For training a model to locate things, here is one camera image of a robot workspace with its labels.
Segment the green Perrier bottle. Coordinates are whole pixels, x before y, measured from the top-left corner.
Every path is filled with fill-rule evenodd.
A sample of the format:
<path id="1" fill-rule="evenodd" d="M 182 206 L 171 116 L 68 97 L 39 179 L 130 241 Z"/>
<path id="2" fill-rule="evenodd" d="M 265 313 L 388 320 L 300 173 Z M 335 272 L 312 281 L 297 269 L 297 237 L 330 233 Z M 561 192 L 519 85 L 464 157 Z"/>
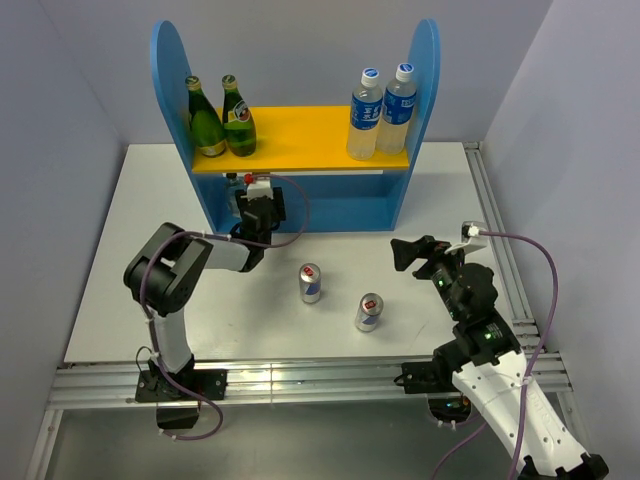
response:
<path id="1" fill-rule="evenodd" d="M 197 76 L 185 79 L 189 103 L 189 127 L 202 155 L 215 158 L 226 150 L 226 136 L 219 116 L 204 94 Z"/>
<path id="2" fill-rule="evenodd" d="M 231 152 L 238 157 L 252 155 L 257 147 L 257 133 L 251 111 L 241 96 L 234 75 L 222 80 L 224 103 L 222 123 Z"/>

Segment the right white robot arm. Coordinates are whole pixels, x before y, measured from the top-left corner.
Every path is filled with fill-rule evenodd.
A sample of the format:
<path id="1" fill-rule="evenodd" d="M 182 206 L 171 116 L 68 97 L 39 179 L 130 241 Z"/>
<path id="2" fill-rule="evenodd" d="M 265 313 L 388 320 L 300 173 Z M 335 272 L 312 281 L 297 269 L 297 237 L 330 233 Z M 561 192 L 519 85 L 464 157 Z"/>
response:
<path id="1" fill-rule="evenodd" d="M 453 340 L 429 361 L 403 363 L 395 384 L 407 394 L 460 392 L 510 454 L 512 479 L 605 478 L 604 459 L 573 437 L 531 375 L 529 357 L 495 307 L 493 271 L 428 235 L 394 239 L 391 248 L 398 271 L 423 260 L 413 276 L 433 283 L 454 322 Z"/>

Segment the clear glass bottle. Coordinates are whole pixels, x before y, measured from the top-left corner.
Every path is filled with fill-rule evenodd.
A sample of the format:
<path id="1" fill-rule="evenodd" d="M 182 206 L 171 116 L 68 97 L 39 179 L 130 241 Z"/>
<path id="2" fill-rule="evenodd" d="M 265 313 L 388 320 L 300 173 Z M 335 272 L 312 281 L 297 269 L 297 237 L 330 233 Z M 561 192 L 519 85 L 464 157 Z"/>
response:
<path id="1" fill-rule="evenodd" d="M 225 178 L 225 198 L 227 206 L 234 217 L 240 218 L 241 215 L 237 204 L 236 193 L 245 191 L 244 179 L 237 173 L 226 173 Z"/>

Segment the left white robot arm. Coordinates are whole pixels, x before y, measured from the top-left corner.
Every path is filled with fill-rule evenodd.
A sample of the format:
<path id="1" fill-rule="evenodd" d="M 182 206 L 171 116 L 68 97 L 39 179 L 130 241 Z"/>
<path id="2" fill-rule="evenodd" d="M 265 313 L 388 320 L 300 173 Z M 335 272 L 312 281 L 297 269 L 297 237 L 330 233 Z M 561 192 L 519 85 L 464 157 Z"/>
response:
<path id="1" fill-rule="evenodd" d="M 248 273 L 286 219 L 284 196 L 267 178 L 235 193 L 240 221 L 228 235 L 189 233 L 163 223 L 125 269 L 123 282 L 150 321 L 152 353 L 139 375 L 140 403 L 187 400 L 191 392 L 224 398 L 227 372 L 198 370 L 186 338 L 184 310 L 206 269 Z"/>

